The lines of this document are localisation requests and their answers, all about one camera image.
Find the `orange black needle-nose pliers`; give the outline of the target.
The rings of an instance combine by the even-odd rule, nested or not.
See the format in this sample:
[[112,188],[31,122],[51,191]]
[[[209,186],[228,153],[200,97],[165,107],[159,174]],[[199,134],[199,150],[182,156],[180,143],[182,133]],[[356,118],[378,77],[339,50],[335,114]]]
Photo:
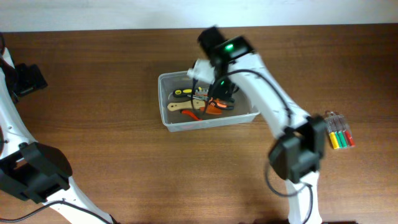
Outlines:
[[210,106],[218,108],[219,110],[233,110],[234,109],[234,106],[224,104],[218,99],[214,100],[213,98],[209,98],[208,96],[205,96],[205,95],[188,95],[188,96],[191,96],[193,99],[196,99],[196,100],[207,101]]

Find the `orange scraper wooden handle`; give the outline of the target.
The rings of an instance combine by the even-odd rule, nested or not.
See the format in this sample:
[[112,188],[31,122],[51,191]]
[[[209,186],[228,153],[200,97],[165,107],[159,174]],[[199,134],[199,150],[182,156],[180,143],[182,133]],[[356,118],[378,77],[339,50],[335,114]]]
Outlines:
[[[202,100],[193,100],[193,104],[191,104],[191,101],[188,100],[188,101],[179,102],[179,103],[169,103],[167,105],[167,109],[169,111],[196,109],[196,110],[200,110],[201,112],[204,112],[205,106],[206,106],[206,104]],[[208,106],[206,109],[206,113],[219,115],[219,114],[222,114],[222,111],[213,106]]]

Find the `clear plastic container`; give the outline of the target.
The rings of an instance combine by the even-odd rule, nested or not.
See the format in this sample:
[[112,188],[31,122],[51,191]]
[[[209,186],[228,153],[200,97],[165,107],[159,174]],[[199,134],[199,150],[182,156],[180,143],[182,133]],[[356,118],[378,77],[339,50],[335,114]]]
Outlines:
[[173,91],[192,87],[192,79],[186,71],[161,74],[158,78],[159,108],[163,124],[170,132],[188,131],[193,129],[213,128],[239,123],[249,123],[260,114],[259,110],[251,104],[243,91],[239,90],[233,95],[234,109],[223,111],[221,114],[203,114],[197,112],[200,120],[197,121],[180,110],[170,111],[167,106],[170,103],[186,102],[188,98],[176,98]]

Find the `small red cutting pliers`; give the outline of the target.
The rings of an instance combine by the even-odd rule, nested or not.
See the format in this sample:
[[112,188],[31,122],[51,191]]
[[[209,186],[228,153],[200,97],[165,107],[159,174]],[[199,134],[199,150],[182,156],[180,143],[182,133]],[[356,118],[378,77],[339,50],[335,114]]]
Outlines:
[[202,121],[200,117],[190,110],[181,110],[180,113],[189,116],[194,121]]

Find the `metal file black yellow handle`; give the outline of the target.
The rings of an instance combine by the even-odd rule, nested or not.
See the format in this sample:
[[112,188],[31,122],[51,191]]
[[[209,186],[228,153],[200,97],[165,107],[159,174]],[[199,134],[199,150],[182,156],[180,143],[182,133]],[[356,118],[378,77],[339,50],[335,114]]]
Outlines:
[[188,97],[189,95],[207,95],[208,94],[208,89],[207,88],[202,88],[198,87],[194,90],[191,88],[186,88],[186,89],[176,89],[172,92],[172,95],[175,98],[183,98],[183,97]]

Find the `clear case of screwdrivers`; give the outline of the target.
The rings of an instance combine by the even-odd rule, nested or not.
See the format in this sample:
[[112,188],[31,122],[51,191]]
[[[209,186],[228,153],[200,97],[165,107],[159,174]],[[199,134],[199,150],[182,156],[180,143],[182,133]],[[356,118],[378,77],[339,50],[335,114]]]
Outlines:
[[346,118],[334,111],[325,111],[326,132],[334,150],[356,146]]

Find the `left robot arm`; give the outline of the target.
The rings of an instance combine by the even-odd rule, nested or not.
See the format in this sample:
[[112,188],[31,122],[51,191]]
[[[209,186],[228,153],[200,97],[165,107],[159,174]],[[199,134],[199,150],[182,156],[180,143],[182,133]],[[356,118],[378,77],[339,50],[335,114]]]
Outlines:
[[65,154],[39,143],[26,128],[17,109],[20,98],[42,90],[47,82],[36,64],[14,64],[1,41],[1,191],[41,207],[13,222],[21,222],[52,208],[70,223],[116,223],[77,186]]

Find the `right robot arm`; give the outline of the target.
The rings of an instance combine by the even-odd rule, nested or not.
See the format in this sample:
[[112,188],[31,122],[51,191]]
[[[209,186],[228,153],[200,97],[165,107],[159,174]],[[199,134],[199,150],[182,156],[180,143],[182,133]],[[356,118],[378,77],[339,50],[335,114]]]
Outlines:
[[299,107],[243,37],[227,39],[217,27],[197,39],[207,56],[192,77],[210,84],[208,96],[229,101],[238,88],[268,124],[275,143],[265,166],[269,189],[289,201],[289,223],[322,223],[318,209],[320,164],[325,155],[325,121]]

